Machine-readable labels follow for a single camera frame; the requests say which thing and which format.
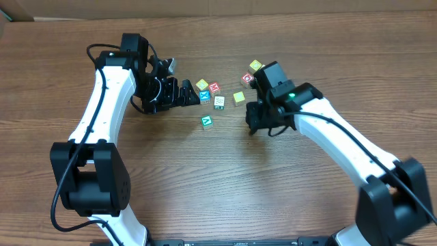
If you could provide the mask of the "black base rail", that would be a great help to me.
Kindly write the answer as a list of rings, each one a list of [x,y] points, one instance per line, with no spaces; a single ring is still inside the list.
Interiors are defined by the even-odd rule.
[[[295,239],[278,240],[234,240],[234,241],[183,241],[152,240],[147,245],[155,246],[326,246],[329,236],[302,236]]]

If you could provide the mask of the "red block letter M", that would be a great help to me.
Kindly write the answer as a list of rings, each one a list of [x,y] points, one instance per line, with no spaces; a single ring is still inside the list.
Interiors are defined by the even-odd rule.
[[[217,96],[221,93],[221,87],[217,82],[213,82],[208,86],[212,96]]]

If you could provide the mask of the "wooden block letter W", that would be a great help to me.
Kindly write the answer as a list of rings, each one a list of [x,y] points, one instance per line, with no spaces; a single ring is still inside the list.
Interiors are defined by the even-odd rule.
[[[218,110],[224,110],[225,108],[225,97],[215,96],[214,97],[214,108]]]

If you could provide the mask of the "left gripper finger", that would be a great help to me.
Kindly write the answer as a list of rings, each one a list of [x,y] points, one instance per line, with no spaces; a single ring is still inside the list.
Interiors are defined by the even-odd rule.
[[[195,97],[193,96],[193,87],[188,79],[182,81],[182,86],[179,91],[177,104],[178,106],[190,106],[195,104]]]
[[[199,105],[200,100],[198,95],[191,89],[181,89],[180,90],[180,105],[181,106],[192,106]]]

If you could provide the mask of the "yellow block letter G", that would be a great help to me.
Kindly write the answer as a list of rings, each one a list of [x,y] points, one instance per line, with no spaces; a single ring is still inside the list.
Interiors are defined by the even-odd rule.
[[[199,92],[205,91],[205,90],[208,90],[209,84],[206,80],[200,79],[200,80],[198,80],[198,82],[196,82],[195,87]]]

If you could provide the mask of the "yellow block centre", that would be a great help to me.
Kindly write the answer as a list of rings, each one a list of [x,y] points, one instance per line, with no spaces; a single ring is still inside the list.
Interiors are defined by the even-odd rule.
[[[233,94],[233,98],[234,98],[234,104],[235,106],[238,106],[240,104],[242,104],[245,101],[245,96],[243,92],[236,92]]]

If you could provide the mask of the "red block letter C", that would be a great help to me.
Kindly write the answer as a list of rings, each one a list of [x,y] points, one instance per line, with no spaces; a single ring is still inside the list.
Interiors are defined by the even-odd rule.
[[[254,77],[251,73],[247,72],[241,77],[241,84],[246,88],[251,88],[251,83],[254,80]]]

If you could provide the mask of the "yellow block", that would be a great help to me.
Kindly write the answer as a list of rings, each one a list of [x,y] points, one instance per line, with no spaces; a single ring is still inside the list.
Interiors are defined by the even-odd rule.
[[[234,98],[234,104],[235,106],[238,106],[240,104],[242,104],[245,101],[245,96],[243,92],[236,92],[233,94],[233,98]]]
[[[259,61],[257,61],[256,59],[254,59],[250,64],[249,64],[249,72],[251,74],[254,74],[255,72],[257,72],[260,68],[263,67],[263,64]]]

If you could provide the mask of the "yellow block far right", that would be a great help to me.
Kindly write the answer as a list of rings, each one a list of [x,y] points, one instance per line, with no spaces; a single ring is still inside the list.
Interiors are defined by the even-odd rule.
[[[256,59],[254,59],[250,64],[249,64],[249,72],[251,74],[254,74],[255,72],[257,72],[260,68],[263,67],[263,64],[259,61],[257,61]]]

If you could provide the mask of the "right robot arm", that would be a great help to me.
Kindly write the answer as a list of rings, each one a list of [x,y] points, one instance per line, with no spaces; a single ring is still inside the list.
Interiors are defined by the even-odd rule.
[[[298,238],[298,245],[397,245],[436,222],[425,169],[416,159],[399,160],[344,120],[316,87],[295,85],[277,61],[252,63],[246,82],[257,100],[246,105],[250,134],[275,137],[291,128],[315,142],[358,190],[352,225],[330,236]]]

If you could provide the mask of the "green block letter V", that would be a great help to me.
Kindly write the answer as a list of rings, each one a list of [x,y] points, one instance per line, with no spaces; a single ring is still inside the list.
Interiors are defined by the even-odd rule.
[[[214,121],[210,115],[206,115],[201,118],[201,124],[203,126],[203,129],[206,130],[213,127]]]

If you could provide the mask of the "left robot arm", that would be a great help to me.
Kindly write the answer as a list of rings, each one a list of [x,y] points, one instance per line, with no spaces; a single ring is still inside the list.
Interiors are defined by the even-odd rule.
[[[117,150],[128,105],[152,115],[173,107],[198,105],[190,81],[173,77],[175,60],[159,59],[138,33],[124,33],[120,45],[101,44],[91,58],[95,86],[85,113],[66,142],[55,142],[50,161],[57,188],[51,223],[60,232],[96,224],[111,245],[153,245],[149,230],[136,218],[129,201],[130,176]]]

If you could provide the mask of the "blue block letter X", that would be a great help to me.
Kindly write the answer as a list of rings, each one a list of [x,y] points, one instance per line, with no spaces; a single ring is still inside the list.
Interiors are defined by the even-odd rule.
[[[201,105],[209,104],[211,99],[210,92],[208,90],[200,91],[199,100]]]

